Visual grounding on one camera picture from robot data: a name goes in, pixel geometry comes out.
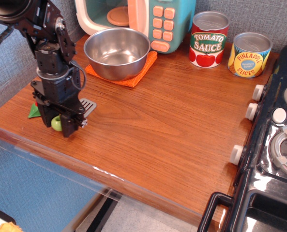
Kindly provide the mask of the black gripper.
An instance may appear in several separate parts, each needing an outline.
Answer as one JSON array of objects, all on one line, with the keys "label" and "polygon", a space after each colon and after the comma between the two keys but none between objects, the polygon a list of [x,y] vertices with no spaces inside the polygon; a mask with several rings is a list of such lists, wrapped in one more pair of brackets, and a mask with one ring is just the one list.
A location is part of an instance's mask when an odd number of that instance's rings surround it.
[{"label": "black gripper", "polygon": [[[46,127],[51,127],[51,121],[59,113],[49,107],[52,102],[62,103],[67,99],[78,98],[80,91],[85,87],[86,78],[81,81],[80,73],[83,69],[77,66],[64,66],[60,73],[45,73],[37,68],[39,81],[32,81],[34,98],[38,103],[38,110]],[[60,115],[62,134],[70,137],[79,127],[85,127],[88,120],[83,115]]]}]

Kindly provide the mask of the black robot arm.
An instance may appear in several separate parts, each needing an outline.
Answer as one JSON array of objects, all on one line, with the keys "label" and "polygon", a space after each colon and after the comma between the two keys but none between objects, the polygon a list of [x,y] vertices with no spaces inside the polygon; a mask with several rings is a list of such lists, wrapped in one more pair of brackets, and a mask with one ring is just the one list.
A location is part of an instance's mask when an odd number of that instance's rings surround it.
[{"label": "black robot arm", "polygon": [[17,29],[37,60],[40,80],[30,85],[43,123],[51,127],[59,117],[64,137],[84,127],[86,109],[78,95],[86,85],[86,79],[80,78],[85,72],[73,59],[76,43],[60,10],[49,0],[0,0],[0,24],[7,26],[0,44]]}]

